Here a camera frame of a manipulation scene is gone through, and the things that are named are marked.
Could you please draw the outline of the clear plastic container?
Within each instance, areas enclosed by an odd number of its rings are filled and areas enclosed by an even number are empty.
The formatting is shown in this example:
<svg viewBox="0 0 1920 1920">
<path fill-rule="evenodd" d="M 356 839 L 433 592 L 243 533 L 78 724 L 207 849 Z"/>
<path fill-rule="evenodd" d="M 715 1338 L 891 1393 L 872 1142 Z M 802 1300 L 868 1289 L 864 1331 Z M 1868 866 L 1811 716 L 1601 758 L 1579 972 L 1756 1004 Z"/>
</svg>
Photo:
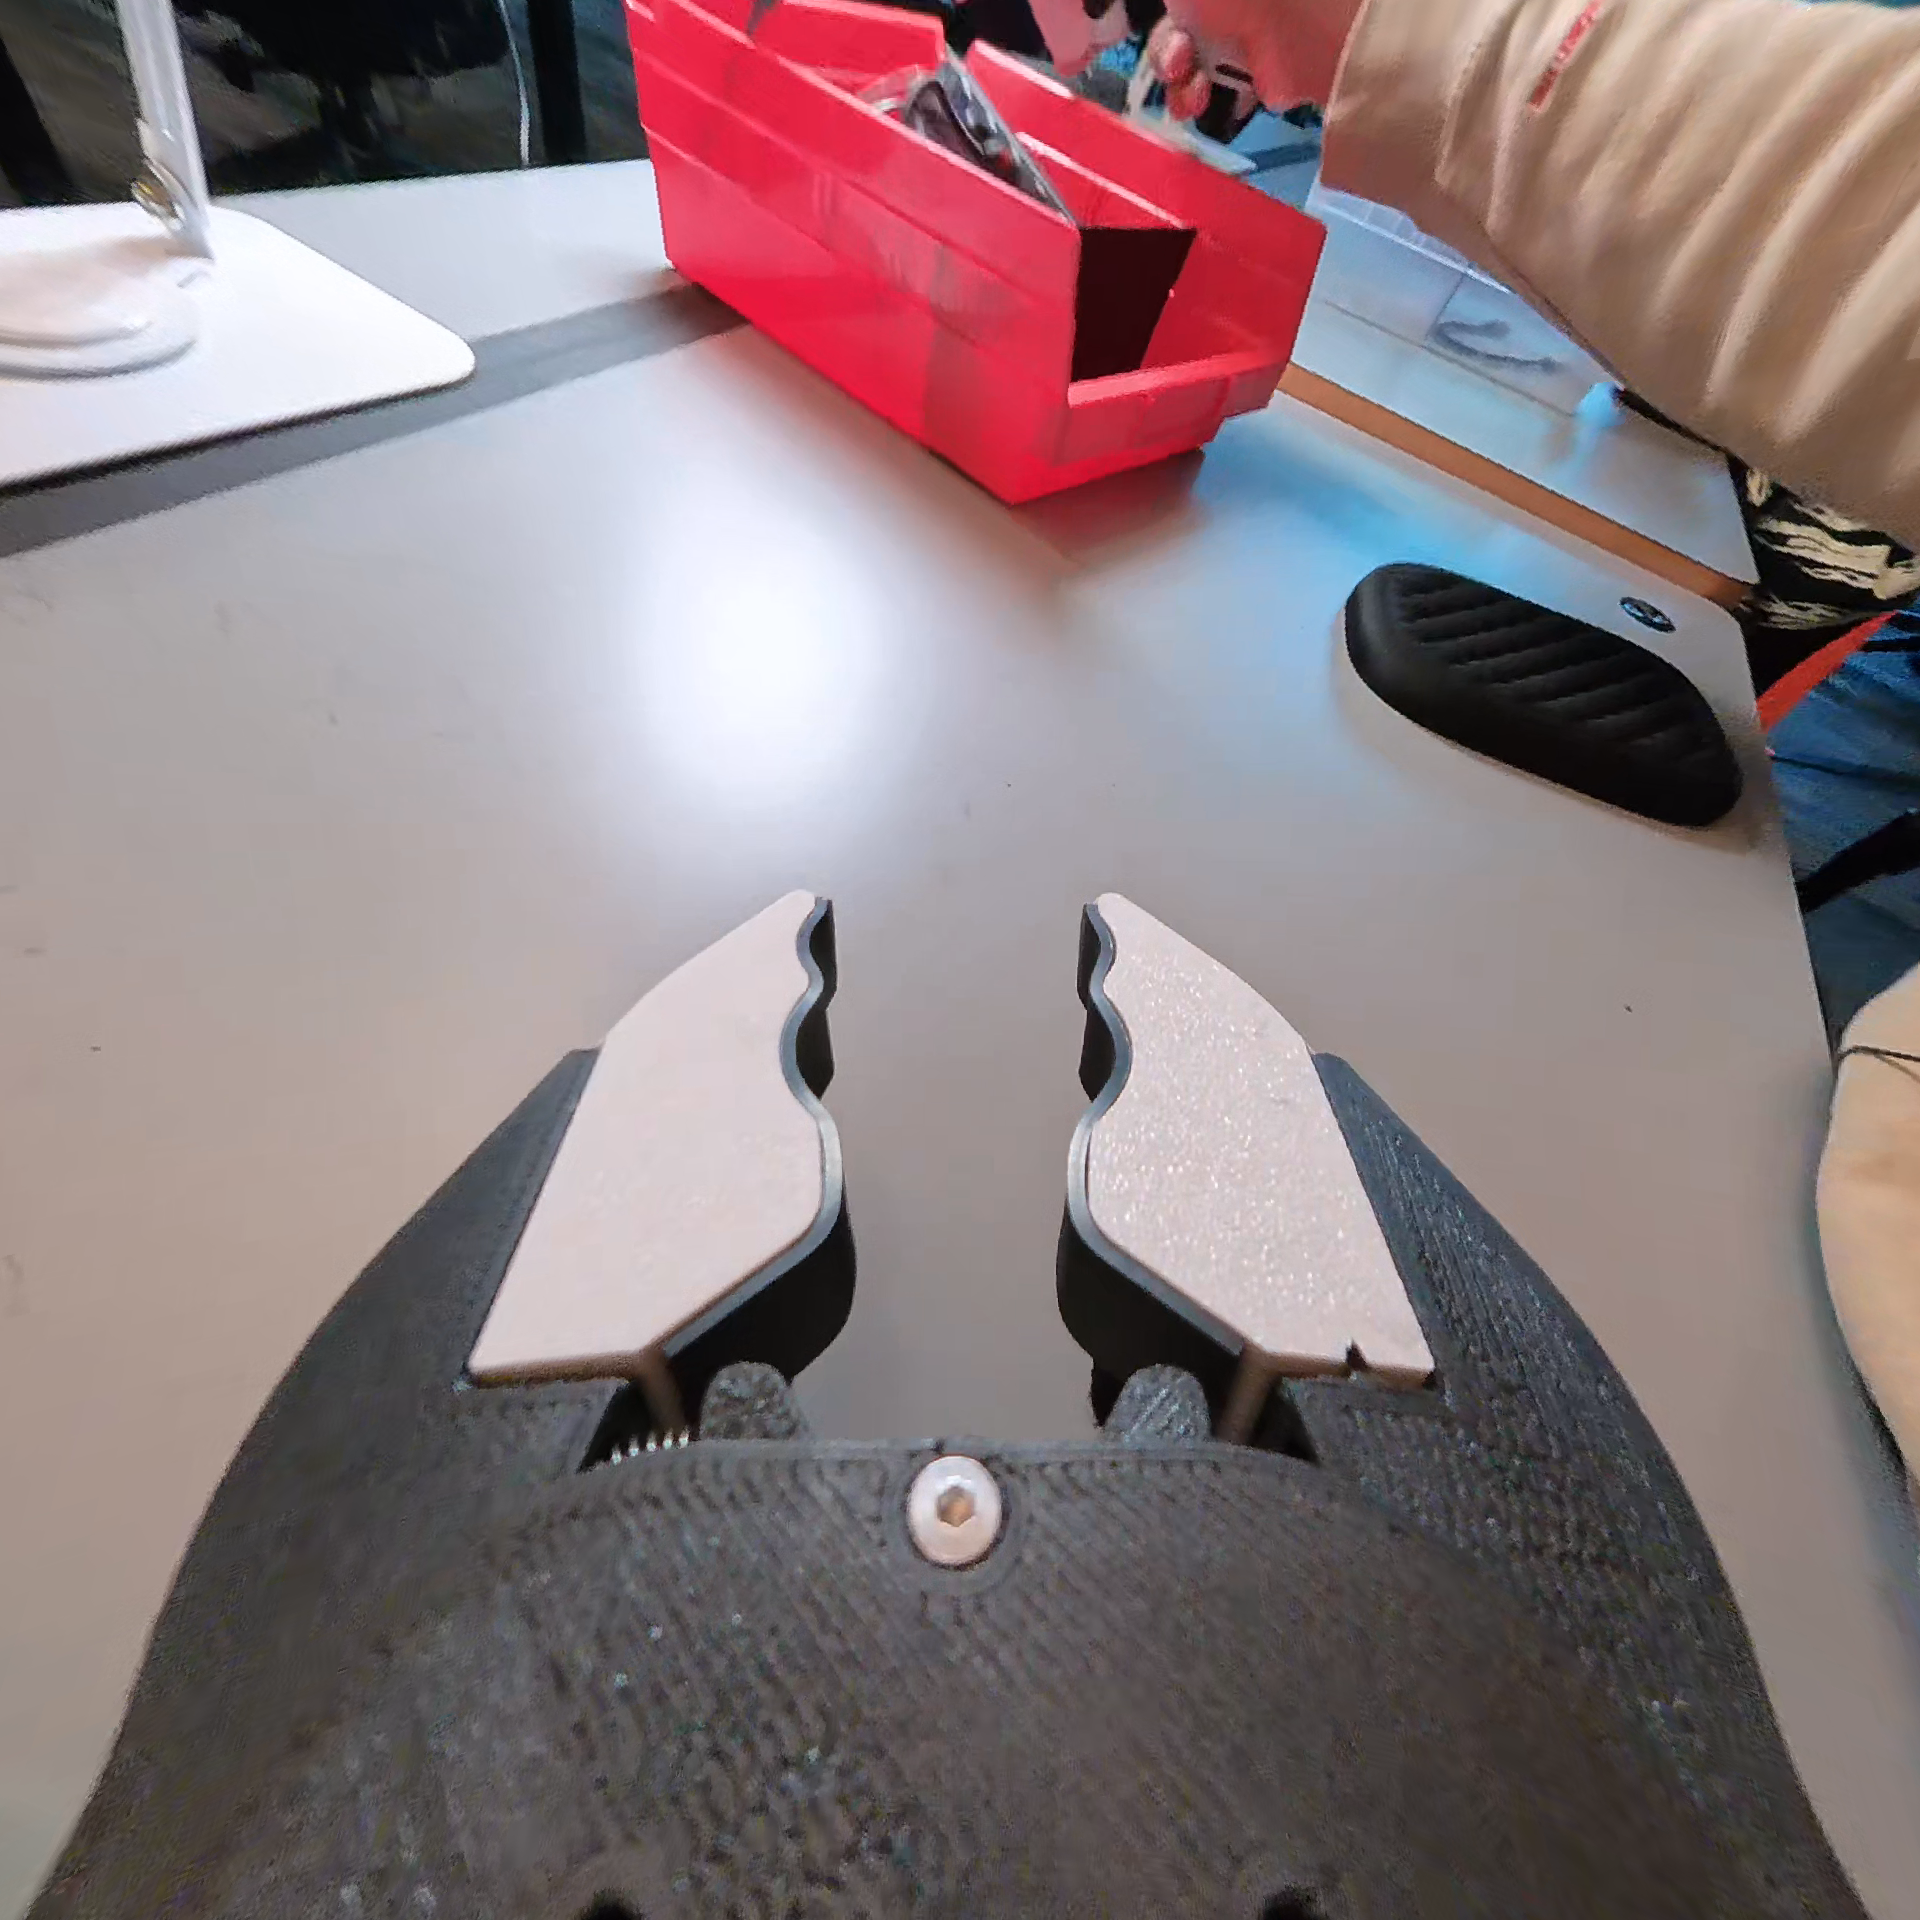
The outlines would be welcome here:
<svg viewBox="0 0 1920 1920">
<path fill-rule="evenodd" d="M 1429 236 L 1405 214 L 1316 182 L 1306 212 L 1327 242 L 1318 293 L 1358 322 L 1575 416 L 1616 376 L 1497 276 Z"/>
</svg>

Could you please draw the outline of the red plastic bin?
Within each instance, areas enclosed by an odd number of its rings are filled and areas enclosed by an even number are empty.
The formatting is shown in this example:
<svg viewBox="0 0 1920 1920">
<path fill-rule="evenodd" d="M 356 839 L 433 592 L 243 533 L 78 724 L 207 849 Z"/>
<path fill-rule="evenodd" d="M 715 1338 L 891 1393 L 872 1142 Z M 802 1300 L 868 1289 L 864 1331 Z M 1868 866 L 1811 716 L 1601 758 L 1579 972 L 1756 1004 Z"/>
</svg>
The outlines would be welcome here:
<svg viewBox="0 0 1920 1920">
<path fill-rule="evenodd" d="M 1199 452 L 1272 401 L 1314 216 L 978 46 L 1068 223 L 857 99 L 949 53 L 929 13 L 626 12 L 668 261 L 1000 501 Z"/>
</svg>

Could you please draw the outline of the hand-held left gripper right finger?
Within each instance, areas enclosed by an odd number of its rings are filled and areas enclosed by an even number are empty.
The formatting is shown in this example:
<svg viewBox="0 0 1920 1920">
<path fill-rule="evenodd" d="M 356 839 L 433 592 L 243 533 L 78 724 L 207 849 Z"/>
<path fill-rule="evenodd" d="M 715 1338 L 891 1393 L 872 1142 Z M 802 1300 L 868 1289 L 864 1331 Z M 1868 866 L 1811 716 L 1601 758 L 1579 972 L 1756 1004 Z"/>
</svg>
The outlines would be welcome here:
<svg viewBox="0 0 1920 1920">
<path fill-rule="evenodd" d="M 1433 1344 L 1289 1019 L 1119 894 L 1083 911 L 1078 996 L 1059 1310 L 1108 1401 L 1180 1368 L 1214 1436 L 1250 1444 L 1288 1382 L 1427 1391 Z"/>
</svg>

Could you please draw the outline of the person's right hand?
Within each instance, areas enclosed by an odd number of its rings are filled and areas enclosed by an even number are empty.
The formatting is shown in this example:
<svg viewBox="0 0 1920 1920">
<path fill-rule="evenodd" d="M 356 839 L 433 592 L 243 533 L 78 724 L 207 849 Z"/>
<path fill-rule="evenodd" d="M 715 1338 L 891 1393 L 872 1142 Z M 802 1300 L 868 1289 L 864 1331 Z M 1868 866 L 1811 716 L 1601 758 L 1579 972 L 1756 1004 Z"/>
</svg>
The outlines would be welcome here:
<svg viewBox="0 0 1920 1920">
<path fill-rule="evenodd" d="M 1186 121 L 1233 78 L 1265 108 L 1327 108 L 1361 12 L 1361 2 L 1170 2 L 1142 59 Z"/>
</svg>

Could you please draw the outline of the clear plastic bag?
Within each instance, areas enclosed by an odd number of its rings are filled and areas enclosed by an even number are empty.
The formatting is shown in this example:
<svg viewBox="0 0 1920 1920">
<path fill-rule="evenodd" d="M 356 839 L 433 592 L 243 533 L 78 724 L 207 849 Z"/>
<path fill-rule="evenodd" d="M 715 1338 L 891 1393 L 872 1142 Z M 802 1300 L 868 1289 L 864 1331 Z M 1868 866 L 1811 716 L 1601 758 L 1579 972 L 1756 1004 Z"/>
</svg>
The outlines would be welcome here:
<svg viewBox="0 0 1920 1920">
<path fill-rule="evenodd" d="M 1057 184 L 963 59 L 946 55 L 934 64 L 902 66 L 862 87 L 857 99 L 1068 223 L 1078 223 Z"/>
</svg>

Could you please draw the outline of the black ribbed wrist rest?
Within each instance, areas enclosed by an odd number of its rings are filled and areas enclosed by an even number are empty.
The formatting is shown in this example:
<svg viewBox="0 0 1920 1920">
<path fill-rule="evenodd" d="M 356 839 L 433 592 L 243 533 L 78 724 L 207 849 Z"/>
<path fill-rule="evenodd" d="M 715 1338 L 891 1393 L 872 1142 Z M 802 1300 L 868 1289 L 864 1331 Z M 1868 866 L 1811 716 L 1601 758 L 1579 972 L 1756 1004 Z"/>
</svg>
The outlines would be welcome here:
<svg viewBox="0 0 1920 1920">
<path fill-rule="evenodd" d="M 1673 828 L 1717 826 L 1739 803 L 1717 711 L 1618 633 L 1427 563 L 1363 577 L 1342 630 L 1386 707 L 1514 773 Z"/>
</svg>

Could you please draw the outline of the person's right forearm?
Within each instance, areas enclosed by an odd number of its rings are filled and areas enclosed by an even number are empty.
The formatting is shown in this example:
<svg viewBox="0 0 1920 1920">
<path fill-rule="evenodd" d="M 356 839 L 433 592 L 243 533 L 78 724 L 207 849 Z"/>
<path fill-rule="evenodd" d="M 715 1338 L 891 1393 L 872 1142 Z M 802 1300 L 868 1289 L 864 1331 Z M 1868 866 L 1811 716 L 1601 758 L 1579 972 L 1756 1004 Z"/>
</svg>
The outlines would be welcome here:
<svg viewBox="0 0 1920 1920">
<path fill-rule="evenodd" d="M 1915 10 L 1365 4 L 1323 172 L 1669 422 L 1917 546 Z"/>
</svg>

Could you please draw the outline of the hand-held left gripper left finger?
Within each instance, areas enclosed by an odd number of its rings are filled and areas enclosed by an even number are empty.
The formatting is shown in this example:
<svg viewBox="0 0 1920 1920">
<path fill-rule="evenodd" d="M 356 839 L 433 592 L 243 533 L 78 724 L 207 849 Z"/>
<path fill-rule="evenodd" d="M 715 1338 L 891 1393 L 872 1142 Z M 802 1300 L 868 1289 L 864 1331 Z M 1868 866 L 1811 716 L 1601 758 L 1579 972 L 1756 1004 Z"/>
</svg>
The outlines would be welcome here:
<svg viewBox="0 0 1920 1920">
<path fill-rule="evenodd" d="M 857 1259 L 826 1108 L 832 902 L 792 890 L 605 1036 L 469 1353 L 486 1385 L 628 1382 L 685 1427 L 734 1363 L 804 1374 Z"/>
</svg>

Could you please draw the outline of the instruction sheet on stand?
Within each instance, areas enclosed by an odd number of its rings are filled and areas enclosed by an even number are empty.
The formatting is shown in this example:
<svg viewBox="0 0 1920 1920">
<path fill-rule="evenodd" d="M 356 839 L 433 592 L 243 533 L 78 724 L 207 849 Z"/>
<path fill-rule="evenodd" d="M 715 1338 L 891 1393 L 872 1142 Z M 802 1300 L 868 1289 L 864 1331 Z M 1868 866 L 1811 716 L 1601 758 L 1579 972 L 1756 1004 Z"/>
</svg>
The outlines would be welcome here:
<svg viewBox="0 0 1920 1920">
<path fill-rule="evenodd" d="M 214 206 L 175 12 L 116 10 L 141 142 L 131 199 L 3 218 L 4 488 L 471 378 L 462 337 Z"/>
</svg>

